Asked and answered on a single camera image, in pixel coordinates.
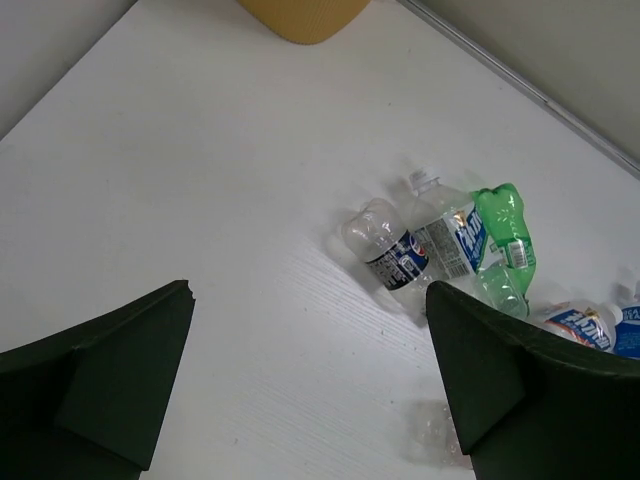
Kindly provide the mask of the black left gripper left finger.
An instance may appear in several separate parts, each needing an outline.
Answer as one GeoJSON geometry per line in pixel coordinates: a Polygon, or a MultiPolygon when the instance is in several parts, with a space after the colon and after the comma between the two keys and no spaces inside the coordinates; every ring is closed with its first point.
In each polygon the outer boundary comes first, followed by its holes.
{"type": "Polygon", "coordinates": [[[1,355],[4,479],[137,479],[149,470],[195,299],[175,280],[1,355]]]}

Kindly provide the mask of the clear bottle white blue label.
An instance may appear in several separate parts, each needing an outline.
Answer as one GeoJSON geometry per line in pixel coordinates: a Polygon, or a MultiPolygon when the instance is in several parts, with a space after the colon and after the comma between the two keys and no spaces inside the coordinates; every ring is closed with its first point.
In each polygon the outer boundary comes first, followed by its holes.
{"type": "Polygon", "coordinates": [[[502,255],[470,193],[440,183],[430,168],[409,176],[416,193],[409,225],[415,237],[437,258],[449,283],[480,297],[478,276],[502,255]]]}

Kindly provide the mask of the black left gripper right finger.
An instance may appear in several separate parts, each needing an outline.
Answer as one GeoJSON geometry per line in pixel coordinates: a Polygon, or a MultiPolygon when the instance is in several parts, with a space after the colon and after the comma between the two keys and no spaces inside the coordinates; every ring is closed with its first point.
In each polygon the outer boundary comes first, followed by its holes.
{"type": "Polygon", "coordinates": [[[426,315],[478,479],[636,479],[639,363],[503,314],[444,281],[426,315]]]}

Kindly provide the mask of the crushed clear plastic bottle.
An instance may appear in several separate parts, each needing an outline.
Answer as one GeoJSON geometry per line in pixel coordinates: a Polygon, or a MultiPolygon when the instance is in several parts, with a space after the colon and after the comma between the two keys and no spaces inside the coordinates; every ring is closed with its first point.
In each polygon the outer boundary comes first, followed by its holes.
{"type": "Polygon", "coordinates": [[[462,452],[449,405],[445,400],[416,400],[406,408],[404,459],[438,469],[472,471],[469,455],[462,452]]]}

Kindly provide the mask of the crushed green plastic bottle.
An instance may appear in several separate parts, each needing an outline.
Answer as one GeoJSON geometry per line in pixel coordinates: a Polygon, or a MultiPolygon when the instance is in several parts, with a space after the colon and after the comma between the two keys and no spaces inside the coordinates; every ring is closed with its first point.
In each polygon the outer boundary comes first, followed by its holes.
{"type": "Polygon", "coordinates": [[[498,259],[480,270],[474,288],[480,300],[511,317],[529,315],[526,299],[536,268],[524,201],[511,183],[471,193],[498,259]]]}

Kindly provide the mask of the clear bottle blue red label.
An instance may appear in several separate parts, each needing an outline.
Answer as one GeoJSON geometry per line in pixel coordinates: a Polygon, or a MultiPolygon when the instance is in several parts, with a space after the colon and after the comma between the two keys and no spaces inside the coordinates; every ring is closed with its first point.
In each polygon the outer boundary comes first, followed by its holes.
{"type": "Polygon", "coordinates": [[[639,359],[639,284],[634,293],[618,285],[614,303],[567,301],[532,312],[528,321],[574,343],[639,359]]]}

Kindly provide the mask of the clear bottle dark blue label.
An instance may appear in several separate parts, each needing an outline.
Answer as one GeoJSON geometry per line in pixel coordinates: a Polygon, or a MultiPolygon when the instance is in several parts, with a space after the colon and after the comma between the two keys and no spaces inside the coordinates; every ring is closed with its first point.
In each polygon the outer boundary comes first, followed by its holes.
{"type": "Polygon", "coordinates": [[[431,283],[441,278],[433,255],[387,200],[374,198],[341,227],[349,250],[405,311],[423,315],[431,283]]]}

